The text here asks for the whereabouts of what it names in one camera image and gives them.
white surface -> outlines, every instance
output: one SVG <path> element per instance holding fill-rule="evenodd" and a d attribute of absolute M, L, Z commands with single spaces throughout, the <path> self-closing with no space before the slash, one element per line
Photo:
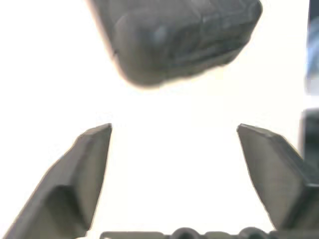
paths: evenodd
<path fill-rule="evenodd" d="M 265 127 L 298 145 L 308 1 L 263 5 L 233 63 L 145 90 L 118 74 L 86 2 L 0 1 L 0 237 L 47 168 L 107 122 L 109 163 L 89 238 L 271 230 L 236 127 Z"/>

white background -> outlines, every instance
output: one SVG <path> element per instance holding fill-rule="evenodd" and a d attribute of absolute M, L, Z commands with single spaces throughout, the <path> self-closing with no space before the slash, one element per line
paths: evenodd
<path fill-rule="evenodd" d="M 233 63 L 146 90 L 118 73 L 84 0 L 0 1 L 0 237 L 75 138 L 107 122 L 109 163 L 89 238 L 273 229 L 236 128 L 265 127 L 298 146 L 308 4 L 264 0 Z"/>

